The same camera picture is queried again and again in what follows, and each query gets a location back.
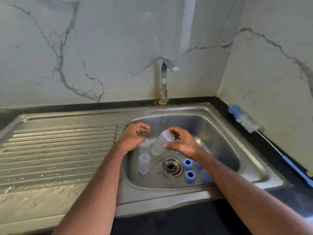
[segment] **clear plastic bottle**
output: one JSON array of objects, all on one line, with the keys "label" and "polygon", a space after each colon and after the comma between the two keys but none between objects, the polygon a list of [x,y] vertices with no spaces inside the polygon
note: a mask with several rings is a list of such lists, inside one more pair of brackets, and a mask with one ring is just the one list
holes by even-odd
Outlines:
[{"label": "clear plastic bottle", "polygon": [[164,145],[174,141],[175,141],[174,135],[171,132],[164,130],[152,145],[151,148],[152,154],[155,156],[160,155],[161,153],[165,152]]},{"label": "clear plastic bottle", "polygon": [[151,152],[151,141],[146,138],[146,140],[139,145],[139,155],[143,153],[150,154],[150,152]]},{"label": "clear plastic bottle", "polygon": [[141,175],[145,175],[148,173],[151,164],[151,157],[149,154],[140,154],[138,157],[138,171]]}]

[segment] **brush handle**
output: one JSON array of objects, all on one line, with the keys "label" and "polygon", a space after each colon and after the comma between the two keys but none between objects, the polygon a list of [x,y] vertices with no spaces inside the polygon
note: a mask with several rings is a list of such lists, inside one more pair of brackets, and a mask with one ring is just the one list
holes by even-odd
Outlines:
[{"label": "brush handle", "polygon": [[309,186],[311,186],[313,188],[313,181],[308,178],[299,168],[297,168],[297,166],[295,164],[293,164],[292,161],[290,161],[289,158],[287,158],[286,156],[282,155],[283,159],[293,168],[295,169],[299,175],[306,180],[306,182],[309,184]]}]

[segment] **chrome faucet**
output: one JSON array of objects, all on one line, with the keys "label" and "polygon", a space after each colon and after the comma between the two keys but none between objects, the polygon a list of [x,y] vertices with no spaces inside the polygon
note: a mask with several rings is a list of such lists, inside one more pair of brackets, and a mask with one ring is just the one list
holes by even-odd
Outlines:
[{"label": "chrome faucet", "polygon": [[172,61],[170,61],[169,59],[163,59],[163,63],[161,67],[161,89],[160,89],[161,98],[159,100],[160,105],[165,105],[169,100],[167,96],[167,89],[166,89],[167,68],[169,68],[170,71],[173,73],[179,71],[178,67],[176,67]]}]

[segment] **hand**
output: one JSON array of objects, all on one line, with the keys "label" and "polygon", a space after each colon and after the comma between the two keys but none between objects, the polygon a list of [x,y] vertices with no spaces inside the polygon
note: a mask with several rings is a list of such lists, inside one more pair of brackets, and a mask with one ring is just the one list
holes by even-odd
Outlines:
[{"label": "hand", "polygon": [[168,143],[164,145],[167,150],[175,150],[182,153],[185,157],[193,159],[196,162],[200,161],[200,157],[205,153],[203,148],[199,146],[193,139],[191,134],[178,126],[173,126],[167,129],[175,136],[177,139],[177,134],[181,137],[180,143]]},{"label": "hand", "polygon": [[146,140],[146,138],[140,137],[137,134],[146,135],[148,133],[150,133],[150,126],[145,123],[137,122],[129,124],[122,136],[115,143],[115,146],[122,149],[126,154]]}]

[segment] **sink drain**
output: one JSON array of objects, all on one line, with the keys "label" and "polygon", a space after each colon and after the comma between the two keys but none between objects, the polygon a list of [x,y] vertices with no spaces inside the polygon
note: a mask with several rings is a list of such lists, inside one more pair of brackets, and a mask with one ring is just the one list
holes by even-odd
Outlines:
[{"label": "sink drain", "polygon": [[179,165],[178,161],[176,161],[174,159],[166,159],[163,162],[163,170],[167,174],[176,175],[180,171],[180,165]]},{"label": "sink drain", "polygon": [[165,157],[161,162],[163,168],[162,173],[165,176],[171,174],[174,177],[179,177],[184,171],[182,168],[182,161],[176,157]]}]

